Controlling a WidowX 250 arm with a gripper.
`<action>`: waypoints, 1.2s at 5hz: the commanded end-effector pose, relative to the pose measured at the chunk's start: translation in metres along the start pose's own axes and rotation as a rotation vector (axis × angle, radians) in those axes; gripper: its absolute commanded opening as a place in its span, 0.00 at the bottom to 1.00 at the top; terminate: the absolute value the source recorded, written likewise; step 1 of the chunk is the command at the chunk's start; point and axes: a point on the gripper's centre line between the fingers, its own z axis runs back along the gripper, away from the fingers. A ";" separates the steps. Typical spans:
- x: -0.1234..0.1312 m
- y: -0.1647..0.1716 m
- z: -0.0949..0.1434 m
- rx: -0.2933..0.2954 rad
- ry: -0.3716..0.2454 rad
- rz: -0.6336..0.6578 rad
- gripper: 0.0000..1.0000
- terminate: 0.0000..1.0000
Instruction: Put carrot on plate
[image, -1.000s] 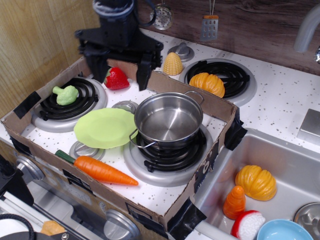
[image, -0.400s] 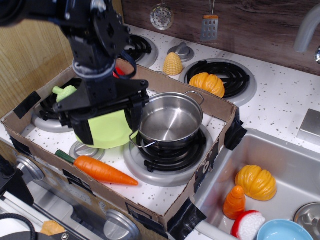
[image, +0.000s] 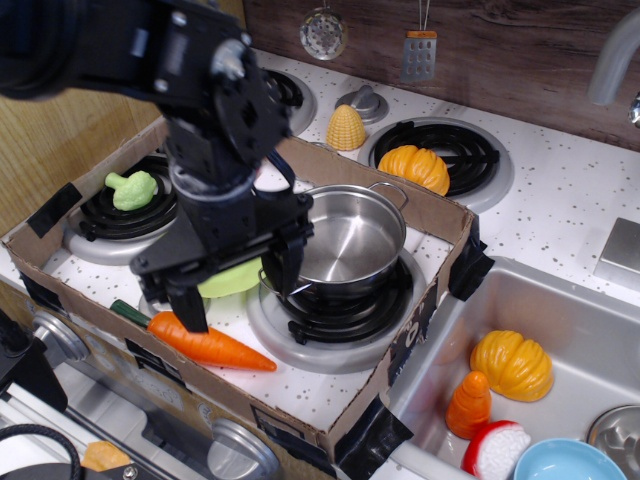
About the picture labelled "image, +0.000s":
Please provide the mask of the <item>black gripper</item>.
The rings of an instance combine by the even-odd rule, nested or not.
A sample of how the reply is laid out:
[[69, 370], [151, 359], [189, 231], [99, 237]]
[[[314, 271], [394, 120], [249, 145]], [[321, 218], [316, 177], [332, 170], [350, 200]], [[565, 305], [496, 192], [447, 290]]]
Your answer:
[[254, 175], [222, 193], [188, 175], [170, 176], [178, 210], [169, 230], [130, 264], [147, 299], [165, 296], [185, 329], [206, 333], [197, 285], [261, 256], [271, 286], [289, 296], [312, 235], [313, 199], [291, 190], [256, 191]]

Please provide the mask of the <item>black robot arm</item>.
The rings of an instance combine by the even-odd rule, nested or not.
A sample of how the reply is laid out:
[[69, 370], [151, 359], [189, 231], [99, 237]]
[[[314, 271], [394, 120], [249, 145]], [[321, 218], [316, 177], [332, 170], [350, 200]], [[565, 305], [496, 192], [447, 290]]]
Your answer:
[[258, 66], [248, 34], [214, 3], [5, 1], [1, 93], [43, 100], [75, 88], [154, 104], [167, 128], [177, 215], [130, 264], [150, 301], [170, 304], [184, 327], [207, 330], [198, 287], [262, 257], [289, 294], [312, 234], [312, 199], [254, 182], [291, 129], [278, 89]]

